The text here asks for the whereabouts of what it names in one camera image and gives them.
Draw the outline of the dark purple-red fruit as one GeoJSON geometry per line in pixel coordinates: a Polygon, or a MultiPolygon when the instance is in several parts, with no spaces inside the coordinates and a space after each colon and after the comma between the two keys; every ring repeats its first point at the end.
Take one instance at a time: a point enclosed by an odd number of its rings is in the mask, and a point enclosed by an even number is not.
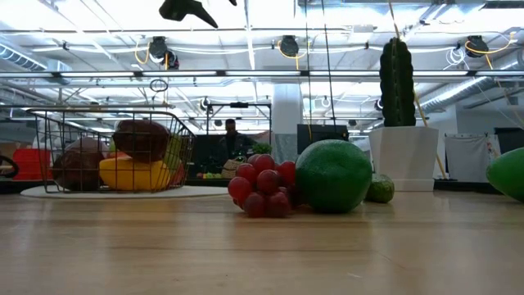
{"type": "Polygon", "coordinates": [[[122,120],[112,135],[115,147],[142,163],[164,158],[169,142],[169,131],[151,120],[122,120]]]}

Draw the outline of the light green pear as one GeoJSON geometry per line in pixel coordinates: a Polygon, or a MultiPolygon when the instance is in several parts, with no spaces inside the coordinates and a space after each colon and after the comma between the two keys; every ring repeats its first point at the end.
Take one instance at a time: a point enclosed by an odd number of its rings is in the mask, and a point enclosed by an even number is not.
{"type": "Polygon", "coordinates": [[[177,170],[181,159],[180,159],[180,149],[182,147],[181,138],[173,134],[169,137],[169,142],[166,146],[165,156],[163,162],[170,170],[177,170]]]}

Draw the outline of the red apple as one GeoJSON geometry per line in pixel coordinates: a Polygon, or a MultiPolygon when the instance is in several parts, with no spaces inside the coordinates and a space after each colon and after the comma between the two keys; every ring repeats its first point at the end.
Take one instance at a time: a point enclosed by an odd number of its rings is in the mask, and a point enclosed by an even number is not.
{"type": "Polygon", "coordinates": [[[184,175],[185,175],[184,166],[180,164],[178,168],[175,170],[169,185],[170,186],[179,185],[182,182],[184,175]]]}

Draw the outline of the yellow orange mango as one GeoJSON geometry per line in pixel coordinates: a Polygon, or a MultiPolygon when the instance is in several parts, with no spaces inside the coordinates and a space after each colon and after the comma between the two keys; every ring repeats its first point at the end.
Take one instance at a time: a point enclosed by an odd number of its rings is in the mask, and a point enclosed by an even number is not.
{"type": "Polygon", "coordinates": [[[171,172],[163,161],[142,163],[131,157],[102,160],[99,175],[110,189],[130,192],[162,190],[171,180],[171,172]]]}

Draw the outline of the dark red pomegranate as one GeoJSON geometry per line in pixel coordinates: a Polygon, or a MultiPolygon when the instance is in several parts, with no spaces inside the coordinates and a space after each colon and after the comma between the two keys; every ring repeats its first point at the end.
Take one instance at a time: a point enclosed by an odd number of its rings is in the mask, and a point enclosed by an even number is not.
{"type": "Polygon", "coordinates": [[[97,191],[103,184],[99,164],[108,152],[108,147],[95,138],[77,139],[53,162],[53,180],[70,191],[97,191]]]}

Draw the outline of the green cucumber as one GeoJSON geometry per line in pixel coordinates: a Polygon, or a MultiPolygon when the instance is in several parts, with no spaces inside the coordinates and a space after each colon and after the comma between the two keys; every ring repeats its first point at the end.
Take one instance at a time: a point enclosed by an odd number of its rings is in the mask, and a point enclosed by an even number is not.
{"type": "Polygon", "coordinates": [[[376,203],[388,203],[395,194],[395,184],[386,175],[373,174],[372,183],[370,184],[365,201],[376,203]]]}

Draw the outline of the bright green round fruit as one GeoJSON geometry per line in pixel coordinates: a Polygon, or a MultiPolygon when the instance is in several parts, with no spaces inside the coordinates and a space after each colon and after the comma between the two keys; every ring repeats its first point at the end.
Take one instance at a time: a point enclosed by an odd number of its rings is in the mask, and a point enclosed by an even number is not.
{"type": "Polygon", "coordinates": [[[492,161],[486,169],[486,178],[504,195],[524,203],[524,147],[492,161]]]}

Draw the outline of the wicker basket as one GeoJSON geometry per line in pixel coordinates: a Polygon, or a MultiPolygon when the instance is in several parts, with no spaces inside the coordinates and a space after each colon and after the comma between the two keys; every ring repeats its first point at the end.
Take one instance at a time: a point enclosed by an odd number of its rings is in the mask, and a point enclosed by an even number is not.
{"type": "Polygon", "coordinates": [[[236,176],[237,168],[246,162],[245,156],[239,156],[234,159],[229,159],[225,162],[221,176],[223,179],[232,179],[236,176]]]}

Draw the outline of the white building column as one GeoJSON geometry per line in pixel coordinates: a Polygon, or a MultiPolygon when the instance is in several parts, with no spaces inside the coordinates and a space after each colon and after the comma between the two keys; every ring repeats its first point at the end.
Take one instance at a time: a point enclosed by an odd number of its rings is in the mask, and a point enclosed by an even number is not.
{"type": "Polygon", "coordinates": [[[299,84],[275,84],[272,101],[273,155],[278,163],[297,157],[297,126],[303,103],[299,84]]]}

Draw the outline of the person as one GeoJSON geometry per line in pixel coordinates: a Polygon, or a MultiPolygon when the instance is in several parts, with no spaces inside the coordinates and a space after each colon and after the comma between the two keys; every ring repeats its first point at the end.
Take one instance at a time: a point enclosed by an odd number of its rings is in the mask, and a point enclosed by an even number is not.
{"type": "Polygon", "coordinates": [[[256,141],[236,129],[236,121],[227,119],[225,121],[226,134],[219,140],[217,157],[219,164],[225,164],[239,156],[246,157],[256,145],[256,141]]]}

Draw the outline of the black cabinet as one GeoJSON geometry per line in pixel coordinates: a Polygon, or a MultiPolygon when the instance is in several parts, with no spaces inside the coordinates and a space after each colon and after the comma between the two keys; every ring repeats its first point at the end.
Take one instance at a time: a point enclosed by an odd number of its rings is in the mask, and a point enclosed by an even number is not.
{"type": "Polygon", "coordinates": [[[197,135],[193,149],[191,165],[189,167],[189,178],[198,179],[199,175],[222,173],[226,159],[224,158],[224,147],[220,141],[223,135],[197,135]]]}

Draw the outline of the black monitor screen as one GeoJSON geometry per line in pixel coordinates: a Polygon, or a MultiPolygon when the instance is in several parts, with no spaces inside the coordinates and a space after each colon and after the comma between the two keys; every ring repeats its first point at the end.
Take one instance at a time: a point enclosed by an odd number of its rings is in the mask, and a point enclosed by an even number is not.
{"type": "Polygon", "coordinates": [[[344,125],[298,125],[297,153],[301,154],[310,144],[326,139],[347,141],[349,132],[344,125]]]}

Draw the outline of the red grape bunch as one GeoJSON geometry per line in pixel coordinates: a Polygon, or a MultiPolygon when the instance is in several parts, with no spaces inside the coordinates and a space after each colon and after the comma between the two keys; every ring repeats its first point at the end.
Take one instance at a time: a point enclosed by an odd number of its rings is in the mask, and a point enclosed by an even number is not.
{"type": "Polygon", "coordinates": [[[269,154],[238,161],[228,183],[233,203],[250,218],[286,218],[306,204],[296,185],[296,163],[277,164],[269,154]]]}

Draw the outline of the white round placemat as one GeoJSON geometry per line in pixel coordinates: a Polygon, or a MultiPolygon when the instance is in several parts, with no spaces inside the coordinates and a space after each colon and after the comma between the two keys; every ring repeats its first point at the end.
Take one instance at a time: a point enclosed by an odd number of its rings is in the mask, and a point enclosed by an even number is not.
{"type": "Polygon", "coordinates": [[[154,193],[149,192],[84,192],[73,193],[58,191],[56,187],[38,186],[23,190],[20,195],[33,198],[59,199],[147,199],[147,198],[180,198],[180,197],[209,197],[227,195],[228,190],[221,187],[184,186],[154,193]]]}

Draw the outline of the large green lime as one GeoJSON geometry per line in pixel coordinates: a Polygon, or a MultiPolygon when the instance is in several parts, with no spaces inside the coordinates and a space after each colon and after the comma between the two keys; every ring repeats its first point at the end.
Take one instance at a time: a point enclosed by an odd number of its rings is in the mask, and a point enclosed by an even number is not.
{"type": "Polygon", "coordinates": [[[296,187],[310,207],[345,214],[365,198],[373,168],[353,143],[327,139],[309,145],[296,160],[296,187]]]}

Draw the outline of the red storage bin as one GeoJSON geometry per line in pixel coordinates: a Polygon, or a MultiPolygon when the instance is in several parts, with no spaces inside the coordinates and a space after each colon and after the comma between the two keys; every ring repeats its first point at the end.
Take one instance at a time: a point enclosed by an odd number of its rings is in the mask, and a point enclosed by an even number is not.
{"type": "Polygon", "coordinates": [[[49,150],[17,149],[13,154],[13,161],[19,167],[17,175],[13,177],[14,180],[52,180],[51,152],[49,150]]]}

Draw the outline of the white plant pot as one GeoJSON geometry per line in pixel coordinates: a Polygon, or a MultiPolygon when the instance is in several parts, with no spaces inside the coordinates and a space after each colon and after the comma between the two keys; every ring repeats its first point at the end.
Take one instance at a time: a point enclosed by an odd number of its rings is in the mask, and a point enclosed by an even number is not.
{"type": "Polygon", "coordinates": [[[431,192],[439,131],[423,126],[384,127],[369,134],[376,173],[400,192],[431,192]]]}

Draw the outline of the white hanging cloth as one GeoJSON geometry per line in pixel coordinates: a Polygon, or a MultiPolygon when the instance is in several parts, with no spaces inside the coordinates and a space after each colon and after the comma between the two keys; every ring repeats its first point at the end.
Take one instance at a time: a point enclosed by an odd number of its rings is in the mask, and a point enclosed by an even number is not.
{"type": "Polygon", "coordinates": [[[458,182],[487,183],[487,169],[500,155],[494,134],[448,134],[445,136],[446,168],[458,182]]]}

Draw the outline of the black box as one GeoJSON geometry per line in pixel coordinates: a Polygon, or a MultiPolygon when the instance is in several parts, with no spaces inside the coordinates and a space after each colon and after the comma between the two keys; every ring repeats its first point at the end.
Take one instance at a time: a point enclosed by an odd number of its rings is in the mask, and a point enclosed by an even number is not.
{"type": "Polygon", "coordinates": [[[502,154],[518,148],[524,148],[524,129],[495,128],[502,154]]]}

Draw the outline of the black ceiling light rail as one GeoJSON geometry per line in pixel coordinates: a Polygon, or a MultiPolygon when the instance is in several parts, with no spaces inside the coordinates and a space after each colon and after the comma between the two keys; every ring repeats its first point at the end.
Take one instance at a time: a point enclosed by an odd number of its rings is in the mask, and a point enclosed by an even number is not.
{"type": "MultiPolygon", "coordinates": [[[[35,71],[0,72],[0,79],[142,77],[355,77],[377,78],[377,70],[183,70],[183,71],[35,71]]],[[[416,70],[414,78],[521,77],[524,70],[416,70]]]]}

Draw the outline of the silver air duct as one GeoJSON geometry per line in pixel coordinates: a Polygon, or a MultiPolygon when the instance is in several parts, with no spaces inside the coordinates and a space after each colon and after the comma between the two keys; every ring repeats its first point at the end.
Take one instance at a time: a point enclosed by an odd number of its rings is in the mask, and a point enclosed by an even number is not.
{"type": "Polygon", "coordinates": [[[34,57],[14,44],[0,41],[0,79],[45,79],[67,85],[71,78],[62,74],[67,71],[71,71],[71,67],[62,61],[34,57]]]}
{"type": "Polygon", "coordinates": [[[457,84],[446,84],[424,95],[420,106],[426,113],[446,108],[451,104],[479,94],[481,91],[497,87],[500,79],[505,81],[508,77],[488,76],[469,79],[457,84]]]}

